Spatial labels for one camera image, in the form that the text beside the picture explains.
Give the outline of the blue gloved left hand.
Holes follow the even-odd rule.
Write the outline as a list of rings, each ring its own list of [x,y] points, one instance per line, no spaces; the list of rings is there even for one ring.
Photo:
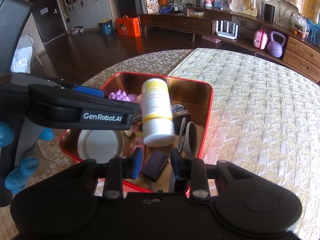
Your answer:
[[[44,157],[37,141],[51,141],[54,131],[25,119],[17,144],[15,167],[5,176],[4,186],[12,194],[18,194],[27,185],[32,176],[46,172],[50,161]]]

